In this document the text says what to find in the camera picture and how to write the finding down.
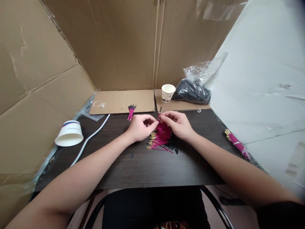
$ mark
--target black pants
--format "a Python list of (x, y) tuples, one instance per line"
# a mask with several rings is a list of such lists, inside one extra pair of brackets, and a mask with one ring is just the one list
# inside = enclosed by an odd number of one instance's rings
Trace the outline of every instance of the black pants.
[(103, 229), (149, 229), (167, 221), (210, 228), (199, 187), (123, 189), (106, 197)]

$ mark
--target white wall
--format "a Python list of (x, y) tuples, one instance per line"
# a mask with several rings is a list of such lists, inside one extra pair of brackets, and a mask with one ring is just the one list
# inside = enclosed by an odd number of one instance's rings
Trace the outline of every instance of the white wall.
[(216, 56), (211, 107), (269, 174), (305, 199), (305, 11), (297, 0), (249, 0)]

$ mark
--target person's left hand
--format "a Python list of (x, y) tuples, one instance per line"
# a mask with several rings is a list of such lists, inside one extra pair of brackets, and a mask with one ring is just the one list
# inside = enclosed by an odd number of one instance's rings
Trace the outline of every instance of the person's left hand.
[(136, 114), (133, 116), (131, 124), (126, 134), (133, 142), (142, 141), (147, 138), (159, 122), (149, 114)]

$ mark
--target paper cup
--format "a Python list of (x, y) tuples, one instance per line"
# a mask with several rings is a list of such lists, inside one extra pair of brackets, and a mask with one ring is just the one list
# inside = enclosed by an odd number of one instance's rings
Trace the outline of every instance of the paper cup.
[(175, 92), (176, 88), (174, 85), (165, 84), (162, 86), (162, 101), (169, 102)]
[(63, 124), (55, 144), (59, 146), (72, 146), (80, 143), (84, 139), (80, 123), (78, 121), (67, 121)]

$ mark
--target floor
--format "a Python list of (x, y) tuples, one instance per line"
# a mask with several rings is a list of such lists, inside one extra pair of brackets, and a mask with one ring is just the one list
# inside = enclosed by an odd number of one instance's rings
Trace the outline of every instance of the floor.
[[(213, 195), (219, 200), (220, 196), (227, 197), (226, 194), (219, 191), (220, 190), (226, 192), (227, 194), (231, 195), (234, 198), (237, 198), (237, 196), (234, 194), (234, 192), (227, 186), (227, 185), (218, 185), (217, 188), (215, 188), (212, 185), (206, 186)], [(101, 194), (97, 195), (94, 199), (93, 205), (90, 209), (89, 216), (91, 212), (93, 211), (94, 207), (97, 205), (97, 203), (107, 195), (107, 193), (111, 193), (115, 190), (105, 190)], [(202, 200), (205, 205), (205, 209), (207, 212), (207, 217), (211, 226), (211, 229), (225, 229), (225, 226), (218, 215), (216, 209), (210, 202), (210, 200), (207, 198), (207, 196), (202, 193)], [(74, 214), (70, 224), (68, 225), (67, 229), (78, 229), (80, 222), (83, 218), (83, 215), (85, 213), (85, 210), (88, 206), (89, 202), (84, 203)], [(223, 206), (224, 211), (228, 215), (231, 223), (233, 224), (235, 229), (258, 229), (258, 223), (256, 219), (256, 213), (249, 207), (249, 206)], [(99, 213), (99, 216), (97, 217), (93, 229), (101, 229), (102, 228), (102, 219), (103, 219), (103, 208)]]

